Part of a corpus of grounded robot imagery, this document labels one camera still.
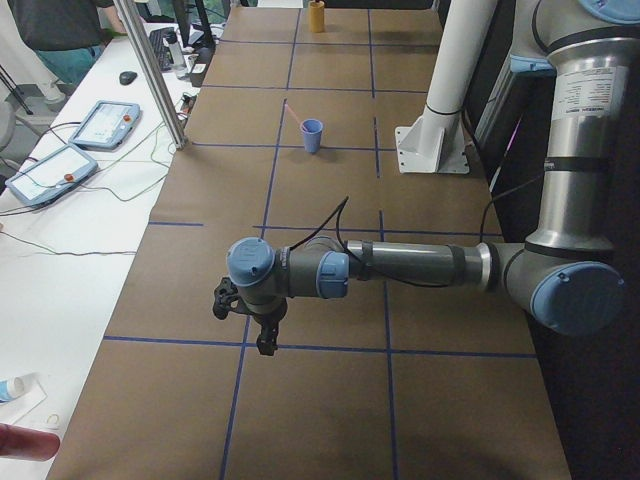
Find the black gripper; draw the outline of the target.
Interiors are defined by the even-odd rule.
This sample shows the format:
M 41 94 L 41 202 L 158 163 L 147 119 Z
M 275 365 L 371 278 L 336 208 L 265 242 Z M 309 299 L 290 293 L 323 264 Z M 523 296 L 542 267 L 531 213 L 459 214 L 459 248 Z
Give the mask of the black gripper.
M 256 346 L 261 355 L 273 356 L 278 349 L 277 337 L 279 323 L 287 313 L 287 301 L 281 299 L 279 304 L 269 313 L 256 314 L 254 320 L 260 325 L 260 333 L 256 339 Z

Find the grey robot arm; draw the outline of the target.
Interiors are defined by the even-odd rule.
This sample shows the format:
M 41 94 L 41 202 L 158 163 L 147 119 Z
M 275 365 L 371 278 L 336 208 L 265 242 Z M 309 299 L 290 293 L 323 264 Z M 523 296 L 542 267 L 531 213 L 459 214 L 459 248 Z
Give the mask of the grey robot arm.
M 611 151 L 629 70 L 639 56 L 635 1 L 520 1 L 510 49 L 517 72 L 555 74 L 536 229 L 521 243 L 476 245 L 344 240 L 315 231 L 281 248 L 248 237 L 228 250 L 214 292 L 217 318 L 255 320 L 257 348 L 277 350 L 295 297 L 342 298 L 350 279 L 423 288 L 475 285 L 504 292 L 539 324 L 564 335 L 596 332 L 624 304 L 603 231 Z

